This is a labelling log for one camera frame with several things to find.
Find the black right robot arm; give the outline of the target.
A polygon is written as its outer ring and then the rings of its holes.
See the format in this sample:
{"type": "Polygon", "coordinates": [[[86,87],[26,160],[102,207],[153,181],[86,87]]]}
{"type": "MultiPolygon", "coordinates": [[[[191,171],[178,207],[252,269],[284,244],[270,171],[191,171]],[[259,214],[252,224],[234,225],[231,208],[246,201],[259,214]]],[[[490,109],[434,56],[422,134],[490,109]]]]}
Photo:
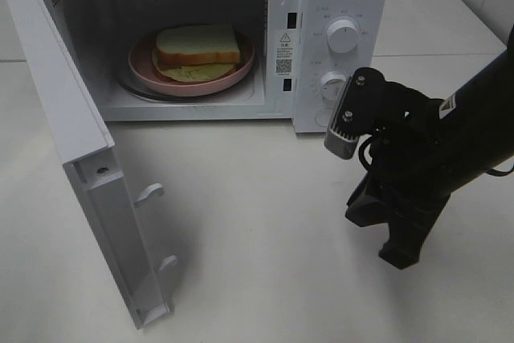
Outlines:
{"type": "Polygon", "coordinates": [[[404,269],[451,194],[513,155],[513,41],[445,101],[427,99],[403,125],[375,128],[359,147],[366,174],[347,202],[359,227],[387,224],[381,259],[404,269]]]}

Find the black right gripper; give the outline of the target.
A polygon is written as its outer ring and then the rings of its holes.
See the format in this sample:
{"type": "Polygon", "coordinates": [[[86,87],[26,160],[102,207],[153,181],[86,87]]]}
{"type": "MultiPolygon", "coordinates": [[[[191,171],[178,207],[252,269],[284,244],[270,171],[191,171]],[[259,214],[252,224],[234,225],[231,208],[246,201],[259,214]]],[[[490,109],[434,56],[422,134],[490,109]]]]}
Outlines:
{"type": "Polygon", "coordinates": [[[419,261],[449,199],[426,198],[422,185],[427,160],[438,148],[433,126],[443,100],[385,81],[379,102],[371,137],[361,146],[372,161],[346,203],[345,217],[358,227],[388,223],[389,238],[378,255],[405,269],[419,261]]]}

